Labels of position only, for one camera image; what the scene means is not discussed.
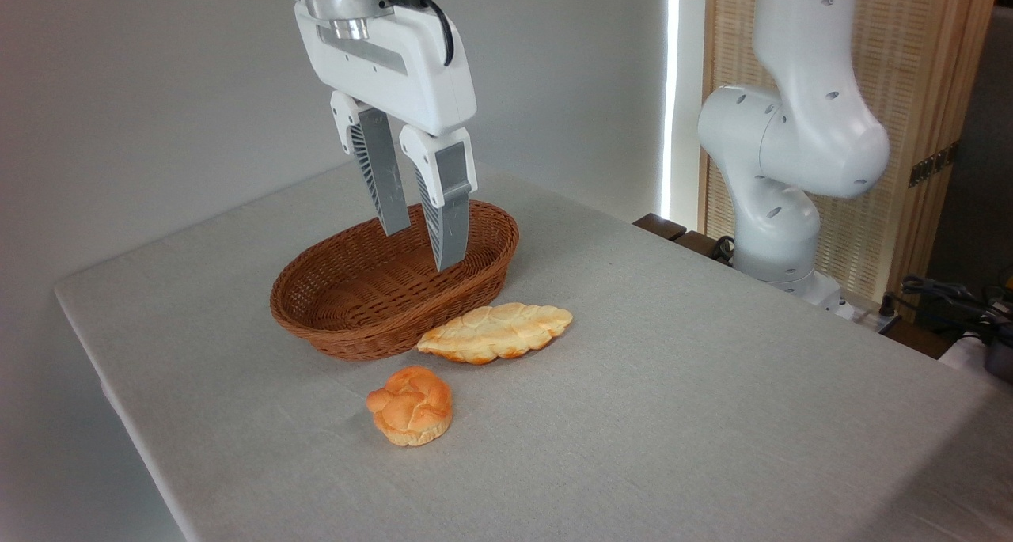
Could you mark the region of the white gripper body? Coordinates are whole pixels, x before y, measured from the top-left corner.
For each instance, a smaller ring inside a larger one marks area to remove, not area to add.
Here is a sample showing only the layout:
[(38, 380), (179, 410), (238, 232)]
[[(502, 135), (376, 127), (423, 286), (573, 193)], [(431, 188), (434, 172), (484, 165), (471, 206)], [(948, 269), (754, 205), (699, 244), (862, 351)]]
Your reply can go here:
[(294, 5), (314, 72), (330, 88), (440, 137), (476, 114), (476, 95), (463, 42), (452, 27), (453, 58), (445, 66), (442, 24), (428, 9), (395, 8), (370, 19), (366, 40), (340, 40)]

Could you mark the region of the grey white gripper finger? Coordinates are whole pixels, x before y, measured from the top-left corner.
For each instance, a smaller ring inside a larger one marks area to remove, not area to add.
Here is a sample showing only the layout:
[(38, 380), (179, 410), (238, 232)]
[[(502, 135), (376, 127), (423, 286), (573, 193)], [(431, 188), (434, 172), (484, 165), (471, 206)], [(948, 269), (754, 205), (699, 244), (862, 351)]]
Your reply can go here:
[(393, 236), (410, 227), (387, 114), (340, 91), (332, 93), (332, 114), (344, 152), (357, 161), (385, 234)]
[(469, 132), (434, 137), (406, 124), (399, 139), (415, 164), (435, 267), (445, 272), (463, 260), (468, 245), (469, 196), (477, 189)]

